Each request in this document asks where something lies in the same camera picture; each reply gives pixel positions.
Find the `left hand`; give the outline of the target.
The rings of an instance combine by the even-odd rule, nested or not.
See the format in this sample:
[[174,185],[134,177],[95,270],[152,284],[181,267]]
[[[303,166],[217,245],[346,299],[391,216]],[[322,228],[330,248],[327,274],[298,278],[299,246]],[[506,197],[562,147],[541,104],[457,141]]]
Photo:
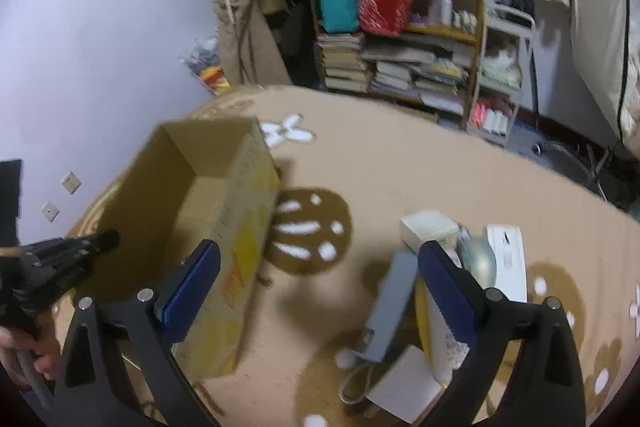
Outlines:
[[47,381],[55,381],[58,376],[58,368],[61,362],[61,346],[55,335],[55,321],[51,312],[46,312],[38,317],[39,337],[31,335],[19,329],[1,327],[1,364],[8,373],[11,381],[21,389],[29,389],[30,384],[21,369],[20,363],[15,361],[17,351],[26,350],[34,354],[32,367]]

